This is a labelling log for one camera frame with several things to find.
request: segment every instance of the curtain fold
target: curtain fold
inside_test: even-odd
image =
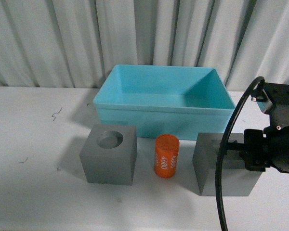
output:
[[[0,0],[0,86],[101,87],[117,64],[289,84],[289,0]]]

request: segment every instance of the orange foam cylinder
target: orange foam cylinder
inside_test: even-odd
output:
[[[179,139],[170,134],[160,135],[155,140],[156,175],[169,178],[175,174],[179,152]]]

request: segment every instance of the blue plastic bin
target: blue plastic bin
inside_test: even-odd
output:
[[[213,68],[116,65],[93,100],[102,124],[135,125],[138,137],[196,140],[224,132],[235,108]]]

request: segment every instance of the white table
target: white table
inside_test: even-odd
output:
[[[0,230],[220,230],[215,197],[198,195],[195,141],[181,141],[171,179],[153,171],[154,139],[138,138],[132,186],[86,182],[79,153],[99,123],[97,92],[0,87]],[[233,132],[268,125],[248,101]],[[289,231],[289,174],[268,169],[224,207],[229,230]]]

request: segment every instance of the gray metal block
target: gray metal block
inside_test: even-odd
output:
[[[136,126],[94,125],[79,156],[87,182],[132,185]]]
[[[193,156],[193,165],[201,196],[215,196],[216,159],[222,133],[199,133]],[[243,134],[233,133],[229,142],[243,143]],[[238,152],[228,151],[223,160],[223,196],[248,196],[259,179],[261,172],[245,169]]]

